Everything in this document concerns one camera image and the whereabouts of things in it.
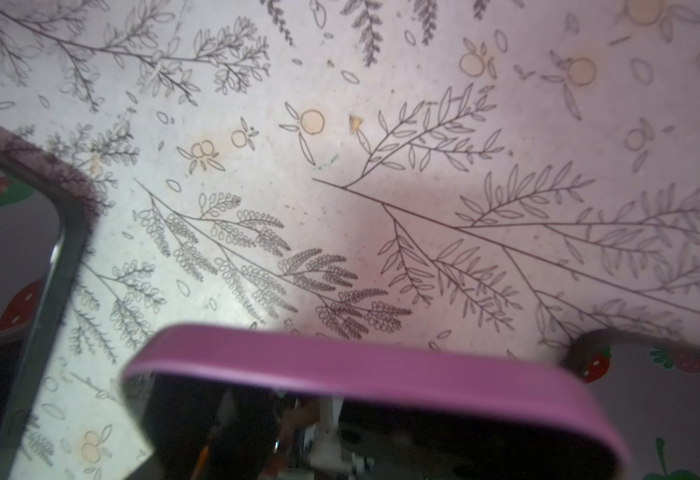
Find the black smartphone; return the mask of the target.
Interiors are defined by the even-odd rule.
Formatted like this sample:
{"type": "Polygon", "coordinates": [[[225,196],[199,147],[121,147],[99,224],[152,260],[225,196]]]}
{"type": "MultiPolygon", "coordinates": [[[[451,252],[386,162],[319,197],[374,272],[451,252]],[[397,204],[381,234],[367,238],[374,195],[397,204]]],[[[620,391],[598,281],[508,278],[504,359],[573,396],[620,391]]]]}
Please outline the black smartphone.
{"type": "Polygon", "coordinates": [[[616,479],[585,384],[515,360],[212,325],[156,334],[121,391],[138,479],[616,479]]]}

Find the black smartphone front stand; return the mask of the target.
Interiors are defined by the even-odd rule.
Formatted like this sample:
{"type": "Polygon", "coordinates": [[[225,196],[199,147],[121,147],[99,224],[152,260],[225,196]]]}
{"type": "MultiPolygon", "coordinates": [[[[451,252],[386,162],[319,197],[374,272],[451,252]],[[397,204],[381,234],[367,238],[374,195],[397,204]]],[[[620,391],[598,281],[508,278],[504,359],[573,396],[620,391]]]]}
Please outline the black smartphone front stand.
{"type": "Polygon", "coordinates": [[[24,443],[86,241],[83,203],[0,127],[0,479],[24,443]]]}

